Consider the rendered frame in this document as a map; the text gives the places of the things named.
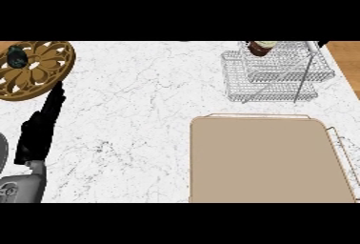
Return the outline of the brown ornate round trivet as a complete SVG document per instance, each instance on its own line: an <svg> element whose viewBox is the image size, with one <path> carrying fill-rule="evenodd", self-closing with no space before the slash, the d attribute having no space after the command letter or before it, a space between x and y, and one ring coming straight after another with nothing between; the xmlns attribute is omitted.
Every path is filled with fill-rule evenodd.
<svg viewBox="0 0 360 244"><path fill-rule="evenodd" d="M19 46L28 57L24 68L7 64L9 46ZM0 99L24 101L49 92L68 76L75 49L68 41L16 41L0 50Z"/></svg>

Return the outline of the tan rectangular tray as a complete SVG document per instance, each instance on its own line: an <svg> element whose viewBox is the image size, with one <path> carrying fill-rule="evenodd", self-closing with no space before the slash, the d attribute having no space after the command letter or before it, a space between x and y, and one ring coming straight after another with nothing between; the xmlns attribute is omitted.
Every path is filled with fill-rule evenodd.
<svg viewBox="0 0 360 244"><path fill-rule="evenodd" d="M335 128L307 115L209 114L190 123L193 203L353 203Z"/></svg>

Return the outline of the grey rounded object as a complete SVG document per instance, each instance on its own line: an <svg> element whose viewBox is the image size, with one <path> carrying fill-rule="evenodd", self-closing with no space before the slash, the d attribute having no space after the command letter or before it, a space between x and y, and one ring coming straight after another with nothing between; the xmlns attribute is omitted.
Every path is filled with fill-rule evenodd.
<svg viewBox="0 0 360 244"><path fill-rule="evenodd" d="M9 157L9 142L3 133L0 133L0 174L3 172Z"/></svg>

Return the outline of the chocolate cupcake with pale frosting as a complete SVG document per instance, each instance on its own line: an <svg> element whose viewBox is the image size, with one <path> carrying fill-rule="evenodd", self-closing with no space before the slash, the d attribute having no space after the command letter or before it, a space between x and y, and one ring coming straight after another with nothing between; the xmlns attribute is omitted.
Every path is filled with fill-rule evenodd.
<svg viewBox="0 0 360 244"><path fill-rule="evenodd" d="M252 41L248 49L255 56L264 56L270 50L276 47L276 41Z"/></svg>

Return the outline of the dark green small object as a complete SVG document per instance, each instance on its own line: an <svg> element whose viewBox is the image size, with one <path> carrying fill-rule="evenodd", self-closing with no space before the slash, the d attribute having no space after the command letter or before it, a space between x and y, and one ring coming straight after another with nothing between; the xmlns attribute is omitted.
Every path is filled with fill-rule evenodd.
<svg viewBox="0 0 360 244"><path fill-rule="evenodd" d="M7 64L15 69L22 69L28 64L28 56L22 47L9 46L7 50Z"/></svg>

